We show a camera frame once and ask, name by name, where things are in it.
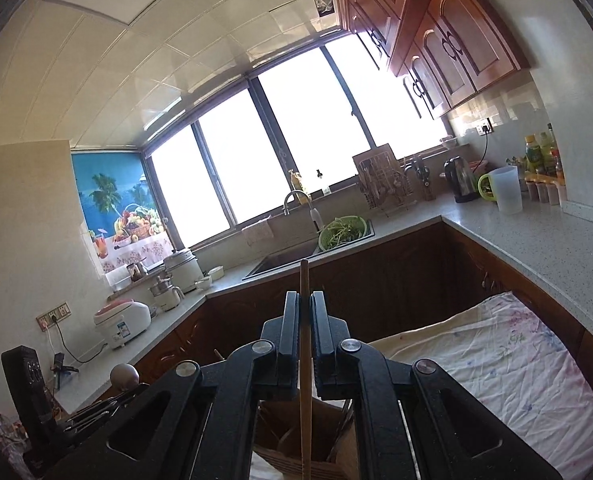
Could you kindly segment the wooden chopstick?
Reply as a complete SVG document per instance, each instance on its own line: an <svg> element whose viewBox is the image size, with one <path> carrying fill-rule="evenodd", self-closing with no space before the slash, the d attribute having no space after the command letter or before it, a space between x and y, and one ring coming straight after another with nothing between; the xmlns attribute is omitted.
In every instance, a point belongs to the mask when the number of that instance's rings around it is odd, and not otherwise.
<svg viewBox="0 0 593 480"><path fill-rule="evenodd" d="M300 422L302 478L312 478L312 343L309 262L300 262Z"/></svg>

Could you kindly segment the metal spoon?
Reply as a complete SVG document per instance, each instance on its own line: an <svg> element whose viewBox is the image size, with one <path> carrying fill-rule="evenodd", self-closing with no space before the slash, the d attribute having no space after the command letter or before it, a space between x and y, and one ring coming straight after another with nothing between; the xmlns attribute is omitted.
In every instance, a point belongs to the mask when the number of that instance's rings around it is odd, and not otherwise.
<svg viewBox="0 0 593 480"><path fill-rule="evenodd" d="M118 391L129 391L140 384L140 376L133 365L121 363L112 368L110 382Z"/></svg>

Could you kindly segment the kitchen faucet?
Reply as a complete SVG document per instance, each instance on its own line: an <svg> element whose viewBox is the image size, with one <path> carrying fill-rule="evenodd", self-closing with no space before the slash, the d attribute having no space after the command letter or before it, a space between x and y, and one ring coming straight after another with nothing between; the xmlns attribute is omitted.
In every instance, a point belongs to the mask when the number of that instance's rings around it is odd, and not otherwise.
<svg viewBox="0 0 593 480"><path fill-rule="evenodd" d="M288 193L288 195L284 198L282 204L282 212L285 216L289 216L293 209L297 209L298 207L306 206L309 210L310 218L314 225L314 228L317 233L320 233L325 223L323 221L323 217L319 213L318 209L313 205L312 199L310 195L305 193L302 190L292 190Z"/></svg>

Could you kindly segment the wooden utensil holder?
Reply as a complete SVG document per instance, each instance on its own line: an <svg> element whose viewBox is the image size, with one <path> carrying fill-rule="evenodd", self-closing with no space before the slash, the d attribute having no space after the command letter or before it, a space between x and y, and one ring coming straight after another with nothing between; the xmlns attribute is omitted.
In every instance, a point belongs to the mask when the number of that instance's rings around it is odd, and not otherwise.
<svg viewBox="0 0 593 480"><path fill-rule="evenodd" d="M258 404L253 449L282 474L302 477L298 399ZM311 478L359 478L359 452L350 400L312 400Z"/></svg>

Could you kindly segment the green vegetable basin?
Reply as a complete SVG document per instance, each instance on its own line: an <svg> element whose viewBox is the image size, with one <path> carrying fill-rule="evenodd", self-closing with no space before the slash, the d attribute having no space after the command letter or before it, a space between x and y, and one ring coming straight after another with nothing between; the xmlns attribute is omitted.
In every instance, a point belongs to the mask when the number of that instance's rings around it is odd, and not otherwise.
<svg viewBox="0 0 593 480"><path fill-rule="evenodd" d="M318 247L322 252L349 244L366 236L368 223L359 216L336 218L321 230L318 236Z"/></svg>

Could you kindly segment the white multi cooker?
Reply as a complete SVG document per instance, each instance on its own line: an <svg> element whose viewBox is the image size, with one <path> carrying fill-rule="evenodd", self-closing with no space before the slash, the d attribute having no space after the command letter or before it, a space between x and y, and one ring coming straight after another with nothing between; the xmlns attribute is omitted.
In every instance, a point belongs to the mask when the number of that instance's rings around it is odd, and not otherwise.
<svg viewBox="0 0 593 480"><path fill-rule="evenodd" d="M204 278L198 258L189 248L173 252L163 263L172 283L182 289L182 292L192 292L197 288L197 281Z"/></svg>

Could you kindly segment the white rice cooker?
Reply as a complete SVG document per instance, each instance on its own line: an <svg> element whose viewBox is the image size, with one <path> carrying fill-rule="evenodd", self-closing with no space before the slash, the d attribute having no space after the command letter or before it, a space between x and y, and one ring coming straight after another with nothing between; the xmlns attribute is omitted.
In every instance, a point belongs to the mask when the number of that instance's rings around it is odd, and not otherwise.
<svg viewBox="0 0 593 480"><path fill-rule="evenodd" d="M132 299L115 300L94 314L94 324L109 348L118 349L147 330L150 308Z"/></svg>

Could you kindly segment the dish drying rack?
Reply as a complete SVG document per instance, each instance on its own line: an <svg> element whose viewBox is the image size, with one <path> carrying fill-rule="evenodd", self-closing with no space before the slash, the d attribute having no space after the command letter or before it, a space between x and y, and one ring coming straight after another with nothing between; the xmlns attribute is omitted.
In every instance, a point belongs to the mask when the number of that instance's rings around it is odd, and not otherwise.
<svg viewBox="0 0 593 480"><path fill-rule="evenodd" d="M413 189L389 144L353 156L359 189L370 209L390 210L416 203Z"/></svg>

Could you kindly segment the dish soap bottle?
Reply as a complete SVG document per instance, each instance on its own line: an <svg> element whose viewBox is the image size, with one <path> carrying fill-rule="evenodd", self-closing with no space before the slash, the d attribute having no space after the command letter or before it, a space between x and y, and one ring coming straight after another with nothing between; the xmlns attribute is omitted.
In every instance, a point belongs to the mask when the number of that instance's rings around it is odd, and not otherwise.
<svg viewBox="0 0 593 480"><path fill-rule="evenodd" d="M309 202L309 196L304 191L300 174L298 173L298 171L290 169L289 177L292 188L296 191L295 198L299 201L301 205L306 205Z"/></svg>

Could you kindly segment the white dotted tablecloth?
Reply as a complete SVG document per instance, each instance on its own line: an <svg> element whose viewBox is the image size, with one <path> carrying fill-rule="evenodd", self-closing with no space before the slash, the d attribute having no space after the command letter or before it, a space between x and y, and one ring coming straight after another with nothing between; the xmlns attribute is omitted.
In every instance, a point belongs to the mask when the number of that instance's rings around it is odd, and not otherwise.
<svg viewBox="0 0 593 480"><path fill-rule="evenodd" d="M593 479L593 389L504 292L445 321L338 344L359 479Z"/></svg>

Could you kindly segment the black electric kettle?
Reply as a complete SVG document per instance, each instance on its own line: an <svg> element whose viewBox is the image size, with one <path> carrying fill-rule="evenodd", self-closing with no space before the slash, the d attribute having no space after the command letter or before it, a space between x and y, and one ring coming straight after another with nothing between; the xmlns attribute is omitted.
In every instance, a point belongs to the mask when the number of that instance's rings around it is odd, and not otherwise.
<svg viewBox="0 0 593 480"><path fill-rule="evenodd" d="M475 176L469 164L455 156L444 162L444 174L458 204L472 202L480 197Z"/></svg>

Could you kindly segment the fruit poster blind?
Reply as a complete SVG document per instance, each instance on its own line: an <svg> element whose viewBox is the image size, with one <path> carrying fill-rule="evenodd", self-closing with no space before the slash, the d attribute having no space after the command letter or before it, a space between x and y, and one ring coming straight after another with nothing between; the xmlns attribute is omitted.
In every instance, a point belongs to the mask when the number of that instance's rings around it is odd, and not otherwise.
<svg viewBox="0 0 593 480"><path fill-rule="evenodd" d="M172 255L141 158L131 152L72 155L88 234L103 273L140 263L150 269Z"/></svg>

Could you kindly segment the white plastic jug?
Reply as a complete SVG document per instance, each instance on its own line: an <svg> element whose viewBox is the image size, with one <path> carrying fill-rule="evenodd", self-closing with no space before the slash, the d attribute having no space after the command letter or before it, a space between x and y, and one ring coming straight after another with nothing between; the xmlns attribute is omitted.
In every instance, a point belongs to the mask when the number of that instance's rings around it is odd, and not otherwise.
<svg viewBox="0 0 593 480"><path fill-rule="evenodd" d="M505 166L487 174L478 181L478 191L483 200L497 203L502 214L522 211L522 195L516 166Z"/></svg>

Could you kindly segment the yellow oil bottle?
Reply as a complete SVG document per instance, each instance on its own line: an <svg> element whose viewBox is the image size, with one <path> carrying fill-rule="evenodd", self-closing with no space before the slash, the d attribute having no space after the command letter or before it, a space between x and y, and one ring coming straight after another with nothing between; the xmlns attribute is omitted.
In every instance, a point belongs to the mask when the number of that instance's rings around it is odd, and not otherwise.
<svg viewBox="0 0 593 480"><path fill-rule="evenodd" d="M534 134L525 136L525 158L527 168L532 174L545 174L543 153Z"/></svg>

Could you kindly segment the upper wooden cabinets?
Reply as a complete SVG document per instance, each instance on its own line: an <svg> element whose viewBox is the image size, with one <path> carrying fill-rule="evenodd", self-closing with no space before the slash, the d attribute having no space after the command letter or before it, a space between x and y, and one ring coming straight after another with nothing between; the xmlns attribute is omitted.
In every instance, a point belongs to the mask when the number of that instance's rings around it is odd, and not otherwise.
<svg viewBox="0 0 593 480"><path fill-rule="evenodd" d="M394 75L441 116L529 62L487 0L337 0L340 23L365 32Z"/></svg>

